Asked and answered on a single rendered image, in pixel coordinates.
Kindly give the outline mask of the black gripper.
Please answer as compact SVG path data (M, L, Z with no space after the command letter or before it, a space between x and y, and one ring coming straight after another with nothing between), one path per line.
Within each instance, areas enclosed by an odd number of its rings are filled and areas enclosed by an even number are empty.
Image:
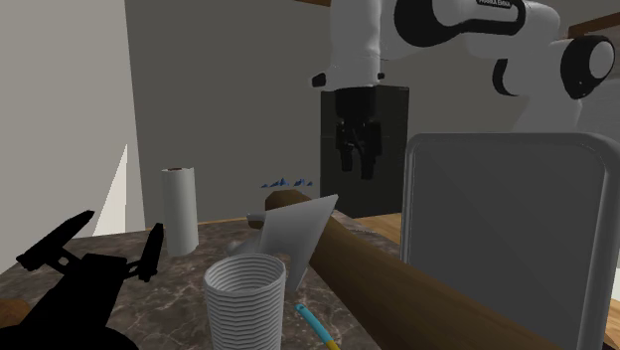
M383 153L382 127L374 120L377 113L376 87L347 87L335 90L336 148L340 152L343 172L353 170L353 151L361 149L361 178L372 180L376 159ZM353 127L361 126L358 140Z

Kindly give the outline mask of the small blue jagged object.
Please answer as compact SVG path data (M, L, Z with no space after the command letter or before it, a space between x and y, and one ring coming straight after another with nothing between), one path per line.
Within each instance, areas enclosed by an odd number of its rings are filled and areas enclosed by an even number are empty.
M314 183L312 181L307 181L304 178L298 179L293 182L287 181L285 178L280 178L277 181L274 181L270 184L263 184L261 188L273 188L273 187L312 187Z

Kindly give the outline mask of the grey flat kitchen tool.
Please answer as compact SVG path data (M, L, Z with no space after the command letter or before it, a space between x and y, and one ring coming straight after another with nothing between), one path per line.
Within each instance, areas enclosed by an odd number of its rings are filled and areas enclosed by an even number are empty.
M285 288L294 292L334 211L336 194L297 204L248 214L247 221L262 227L245 241L228 244L229 256L240 254L285 254L290 258Z

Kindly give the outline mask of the brown wooden rolling pin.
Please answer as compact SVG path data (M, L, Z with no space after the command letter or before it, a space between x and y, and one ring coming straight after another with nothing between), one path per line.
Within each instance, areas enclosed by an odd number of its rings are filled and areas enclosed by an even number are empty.
M332 217L309 264L382 350L561 350Z

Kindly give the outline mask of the grey tray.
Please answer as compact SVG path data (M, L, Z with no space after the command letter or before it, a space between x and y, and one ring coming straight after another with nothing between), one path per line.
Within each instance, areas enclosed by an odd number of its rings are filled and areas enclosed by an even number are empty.
M561 350L602 350L620 252L620 143L594 133L422 133L400 257Z

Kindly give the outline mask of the blue and yellow pen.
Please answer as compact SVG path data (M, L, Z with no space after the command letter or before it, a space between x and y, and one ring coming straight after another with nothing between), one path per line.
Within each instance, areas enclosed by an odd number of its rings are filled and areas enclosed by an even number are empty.
M322 323L305 305L301 303L295 304L294 309L308 323L329 350L341 350Z

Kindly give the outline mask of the white paper towel roll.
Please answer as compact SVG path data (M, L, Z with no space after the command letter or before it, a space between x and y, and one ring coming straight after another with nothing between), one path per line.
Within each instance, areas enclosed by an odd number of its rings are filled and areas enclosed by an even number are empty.
M194 169L163 169L162 194L168 254L186 256L199 244Z

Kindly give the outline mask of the grey ribbed cup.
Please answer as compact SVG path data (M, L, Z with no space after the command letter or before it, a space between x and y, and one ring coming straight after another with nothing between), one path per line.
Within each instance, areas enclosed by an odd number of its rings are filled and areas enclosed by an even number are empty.
M204 275L214 350L280 350L284 262L245 254L214 263Z

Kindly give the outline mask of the brown wooden shelf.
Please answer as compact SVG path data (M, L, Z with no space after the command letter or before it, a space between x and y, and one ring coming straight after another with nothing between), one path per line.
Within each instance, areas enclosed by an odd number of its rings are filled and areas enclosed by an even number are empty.
M574 39L587 33L620 26L620 12L595 18L586 22L572 25L567 30L567 39Z

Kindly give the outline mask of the black pronged object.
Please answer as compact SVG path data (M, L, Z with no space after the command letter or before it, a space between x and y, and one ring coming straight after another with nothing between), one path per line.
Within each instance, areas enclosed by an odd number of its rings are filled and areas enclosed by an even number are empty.
M86 210L65 220L16 257L28 271L46 264L63 277L19 324L0 329L0 350L139 350L107 322L127 279L147 282L157 273L164 226L158 223L150 231L136 262L99 254L78 258L65 244L93 215Z

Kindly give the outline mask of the brown rounded object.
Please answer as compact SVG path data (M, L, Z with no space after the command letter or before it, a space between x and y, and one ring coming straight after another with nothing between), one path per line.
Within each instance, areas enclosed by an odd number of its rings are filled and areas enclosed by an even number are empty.
M21 323L30 312L28 302L22 299L0 299L0 328Z

